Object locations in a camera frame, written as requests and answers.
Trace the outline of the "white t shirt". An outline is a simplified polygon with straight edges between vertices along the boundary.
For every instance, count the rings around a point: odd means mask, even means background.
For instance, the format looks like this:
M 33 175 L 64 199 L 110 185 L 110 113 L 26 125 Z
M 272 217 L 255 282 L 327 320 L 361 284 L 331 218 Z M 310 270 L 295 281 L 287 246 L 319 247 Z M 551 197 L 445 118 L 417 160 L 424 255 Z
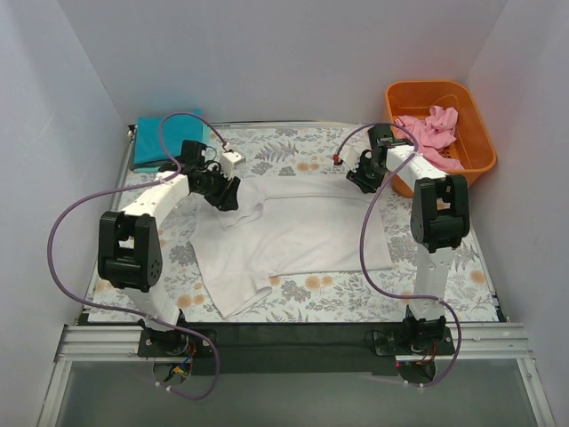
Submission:
M 235 211 L 199 202 L 190 243 L 221 316 L 267 296 L 273 277 L 359 271 L 371 199 L 339 175 L 310 175 L 247 178 Z

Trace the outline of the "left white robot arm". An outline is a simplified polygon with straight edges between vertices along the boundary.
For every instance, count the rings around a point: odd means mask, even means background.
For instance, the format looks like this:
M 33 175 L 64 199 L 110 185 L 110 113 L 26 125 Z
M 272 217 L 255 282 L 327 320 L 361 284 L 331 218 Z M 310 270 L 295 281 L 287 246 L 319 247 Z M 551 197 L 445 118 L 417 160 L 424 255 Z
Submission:
M 158 229 L 171 210 L 192 194 L 221 212 L 238 208 L 241 180 L 236 167 L 244 156 L 230 150 L 208 160 L 206 150 L 202 142 L 184 141 L 180 155 L 161 165 L 152 185 L 135 201 L 100 217 L 99 276 L 129 296 L 140 313 L 139 324 L 159 334 L 158 344 L 172 356 L 188 348 L 189 335 L 177 326 L 181 312 L 159 283 L 164 263 Z

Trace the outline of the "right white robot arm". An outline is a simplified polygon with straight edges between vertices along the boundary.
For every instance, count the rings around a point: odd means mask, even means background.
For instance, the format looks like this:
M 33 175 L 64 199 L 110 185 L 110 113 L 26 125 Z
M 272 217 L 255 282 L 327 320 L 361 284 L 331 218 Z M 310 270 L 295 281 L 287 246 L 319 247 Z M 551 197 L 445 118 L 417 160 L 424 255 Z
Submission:
M 417 271 L 413 294 L 408 297 L 404 319 L 371 333 L 373 350 L 380 356 L 434 355 L 437 350 L 454 354 L 446 315 L 454 310 L 445 300 L 451 262 L 461 241 L 469 234 L 468 183 L 461 174 L 447 174 L 419 152 L 410 131 L 398 139 L 398 125 L 388 122 L 367 125 L 370 146 L 357 149 L 342 142 L 333 162 L 347 166 L 347 179 L 372 201 L 363 224 L 369 225 L 381 192 L 394 178 L 413 191 L 410 230 L 417 244 Z

